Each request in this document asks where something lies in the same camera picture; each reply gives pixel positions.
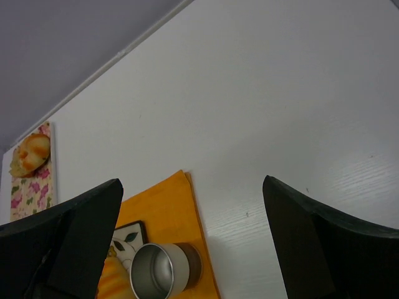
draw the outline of orange napkin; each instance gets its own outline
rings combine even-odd
[[[107,257],[95,299],[135,299],[130,277],[117,257]]]
[[[200,252],[201,280],[175,298],[220,298],[199,218],[191,176],[183,171],[131,197],[120,208],[117,227],[142,220],[150,242],[188,242]]]

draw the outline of cup rim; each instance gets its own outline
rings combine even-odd
[[[137,256],[137,254],[139,253],[139,251],[142,250],[142,248],[144,248],[144,247],[149,247],[149,246],[158,247],[158,248],[166,255],[166,257],[168,258],[169,265],[170,265],[170,268],[171,268],[171,274],[172,274],[171,285],[170,285],[170,288],[169,288],[168,293],[166,294],[166,297],[164,298],[164,299],[168,299],[168,298],[170,297],[171,292],[172,292],[173,284],[174,284],[174,282],[175,282],[175,274],[173,273],[173,263],[172,263],[172,261],[171,261],[169,255],[168,255],[168,252],[166,252],[166,250],[165,250],[165,249],[162,247],[162,245],[160,245],[160,244],[156,244],[156,243],[146,243],[146,244],[143,244],[139,249],[137,249],[135,255],[134,255],[133,258],[132,258],[132,262],[130,263],[130,271],[129,271],[130,286],[131,286],[131,288],[132,288],[132,290],[133,290],[133,293],[135,294],[136,298],[137,298],[137,299],[141,299],[141,298],[136,294],[135,287],[133,286],[133,281],[132,281],[133,263],[134,263],[134,261],[135,261],[135,258],[136,258],[136,256]]]

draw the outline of coaster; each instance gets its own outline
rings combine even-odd
[[[114,230],[108,256],[117,257],[129,272],[136,251],[147,242],[144,222],[129,223]]]

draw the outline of stainless steel cup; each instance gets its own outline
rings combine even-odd
[[[167,299],[195,286],[201,277],[198,251],[188,243],[141,246],[130,267],[137,299]]]

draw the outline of bread illustration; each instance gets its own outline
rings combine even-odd
[[[28,178],[50,155],[50,138],[45,134],[29,135],[14,151],[10,164],[11,176]]]

